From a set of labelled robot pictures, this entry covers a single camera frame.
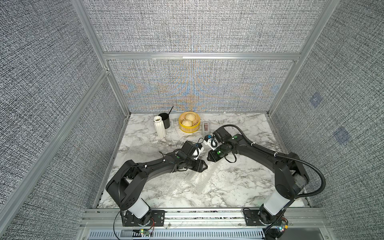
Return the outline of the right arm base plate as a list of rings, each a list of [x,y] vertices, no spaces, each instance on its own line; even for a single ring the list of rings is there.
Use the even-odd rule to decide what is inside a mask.
[[[270,214],[265,210],[244,208],[242,210],[246,226],[269,226]]]

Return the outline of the white ribbed slim vase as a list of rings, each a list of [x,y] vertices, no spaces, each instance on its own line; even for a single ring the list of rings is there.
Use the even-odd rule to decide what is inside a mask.
[[[155,116],[154,117],[154,126],[155,126],[155,129],[156,129],[156,132],[159,136],[160,139],[163,139],[166,137],[166,129],[165,129],[165,125],[164,125],[164,122],[162,120],[162,117],[160,116]]]

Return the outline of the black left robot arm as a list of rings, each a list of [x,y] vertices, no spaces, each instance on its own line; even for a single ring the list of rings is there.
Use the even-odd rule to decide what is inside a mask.
[[[186,141],[182,148],[163,154],[161,158],[135,163],[126,161],[106,185],[106,191],[122,212],[129,212],[146,224],[151,218],[150,206],[140,198],[147,181],[158,176],[192,170],[201,173],[208,168],[199,159],[204,147],[201,143]]]

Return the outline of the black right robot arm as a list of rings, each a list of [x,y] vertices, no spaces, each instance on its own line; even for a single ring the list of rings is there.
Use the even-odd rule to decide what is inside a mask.
[[[266,226],[275,223],[284,214],[283,211],[299,198],[309,182],[304,165],[294,158],[295,154],[273,152],[249,140],[242,131],[232,136],[222,126],[213,134],[206,135],[204,142],[211,148],[208,153],[210,162],[238,154],[262,164],[274,173],[275,190],[259,208],[261,223]]]

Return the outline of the white ribbed wide vase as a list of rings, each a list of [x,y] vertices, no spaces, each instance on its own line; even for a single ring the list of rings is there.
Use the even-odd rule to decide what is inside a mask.
[[[209,168],[202,173],[195,174],[193,178],[193,189],[197,195],[212,195],[221,190],[222,170]]]

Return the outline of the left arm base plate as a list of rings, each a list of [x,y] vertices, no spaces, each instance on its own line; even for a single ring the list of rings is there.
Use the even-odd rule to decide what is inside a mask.
[[[165,220],[164,210],[150,210],[142,218],[137,218],[133,213],[125,211],[123,214],[124,227],[162,227]]]

